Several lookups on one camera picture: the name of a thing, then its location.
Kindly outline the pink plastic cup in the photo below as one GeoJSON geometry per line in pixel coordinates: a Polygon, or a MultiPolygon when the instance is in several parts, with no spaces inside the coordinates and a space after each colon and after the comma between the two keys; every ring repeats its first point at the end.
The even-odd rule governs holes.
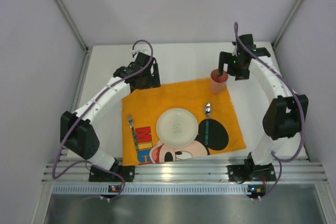
{"type": "Polygon", "coordinates": [[[228,74],[224,71],[221,76],[218,75],[218,70],[214,69],[210,75],[209,90],[212,94],[220,94],[228,80],[228,74]]]}

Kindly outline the fork with teal handle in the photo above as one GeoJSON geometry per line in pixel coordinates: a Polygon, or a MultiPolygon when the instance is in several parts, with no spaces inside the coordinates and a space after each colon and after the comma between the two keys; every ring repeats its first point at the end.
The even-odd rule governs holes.
{"type": "Polygon", "coordinates": [[[128,121],[128,125],[131,129],[132,132],[132,138],[133,138],[133,142],[134,142],[134,146],[135,146],[135,150],[137,152],[137,154],[139,153],[139,146],[138,146],[138,142],[137,142],[137,136],[135,133],[135,129],[134,129],[134,124],[133,124],[133,117],[132,115],[128,114],[127,115],[127,121],[128,121]]]}

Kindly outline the spoon with teal handle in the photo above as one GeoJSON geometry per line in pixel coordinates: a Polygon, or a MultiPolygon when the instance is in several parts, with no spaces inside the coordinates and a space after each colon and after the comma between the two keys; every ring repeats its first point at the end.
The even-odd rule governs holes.
{"type": "Polygon", "coordinates": [[[212,113],[212,105],[210,103],[206,103],[204,105],[204,114],[206,116],[205,120],[205,146],[208,146],[208,138],[209,138],[209,117],[212,113]]]}

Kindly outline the cream round plate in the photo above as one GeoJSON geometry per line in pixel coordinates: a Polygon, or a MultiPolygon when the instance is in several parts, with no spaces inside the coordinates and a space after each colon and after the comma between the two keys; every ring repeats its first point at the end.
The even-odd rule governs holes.
{"type": "Polygon", "coordinates": [[[186,109],[169,109],[158,118],[156,133],[165,145],[175,148],[185,147],[196,139],[198,122],[186,109]]]}

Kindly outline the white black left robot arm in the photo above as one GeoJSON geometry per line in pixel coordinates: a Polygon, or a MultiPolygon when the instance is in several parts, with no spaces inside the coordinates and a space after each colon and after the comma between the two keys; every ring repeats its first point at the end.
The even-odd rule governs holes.
{"type": "Polygon", "coordinates": [[[104,119],[117,103],[133,91],[160,86],[156,59],[137,52],[135,61],[118,68],[90,101],[74,112],[66,111],[61,116],[61,144],[91,164],[112,171],[118,162],[101,147],[93,124],[104,119]]]}

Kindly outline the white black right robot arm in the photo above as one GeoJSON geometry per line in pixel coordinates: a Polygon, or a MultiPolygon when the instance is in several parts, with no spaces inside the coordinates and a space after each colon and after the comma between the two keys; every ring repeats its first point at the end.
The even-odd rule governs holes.
{"type": "Polygon", "coordinates": [[[233,46],[233,52],[219,54],[216,75],[228,74],[236,80],[254,76],[265,92],[269,107],[262,119],[264,133],[248,159],[254,165],[268,165],[284,142],[303,132],[308,98],[288,87],[268,49],[257,47],[252,34],[236,36],[233,46]]]}

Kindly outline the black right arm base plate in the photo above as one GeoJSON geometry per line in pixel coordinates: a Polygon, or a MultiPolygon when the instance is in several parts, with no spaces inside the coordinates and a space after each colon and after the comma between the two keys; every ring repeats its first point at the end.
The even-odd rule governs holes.
{"type": "Polygon", "coordinates": [[[244,182],[274,182],[276,180],[272,164],[257,165],[254,168],[247,168],[245,165],[229,165],[227,169],[229,181],[238,184],[244,182]]]}

